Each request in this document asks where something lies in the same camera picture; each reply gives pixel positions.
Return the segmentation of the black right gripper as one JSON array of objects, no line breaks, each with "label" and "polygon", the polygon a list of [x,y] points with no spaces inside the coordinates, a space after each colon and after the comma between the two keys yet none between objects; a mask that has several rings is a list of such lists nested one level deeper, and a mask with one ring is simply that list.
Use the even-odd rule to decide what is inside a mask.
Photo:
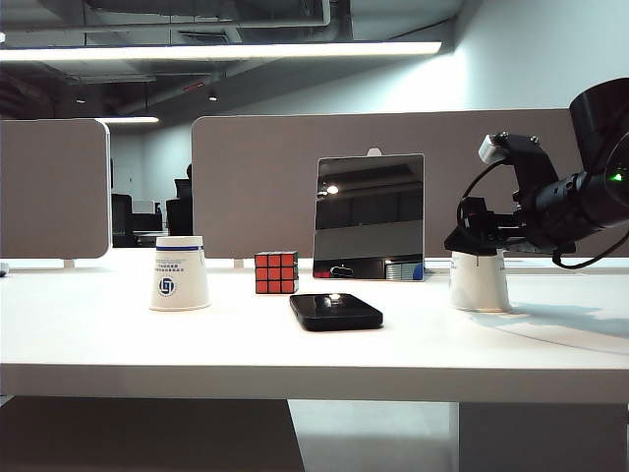
[{"label": "black right gripper", "polygon": [[[474,256],[496,256],[497,248],[540,254],[574,254],[576,222],[573,202],[565,196],[525,197],[514,195],[515,210],[494,217],[490,242],[461,227],[445,238],[447,251]],[[461,224],[465,229],[488,229],[491,212],[486,199],[465,197],[461,201]]]}]

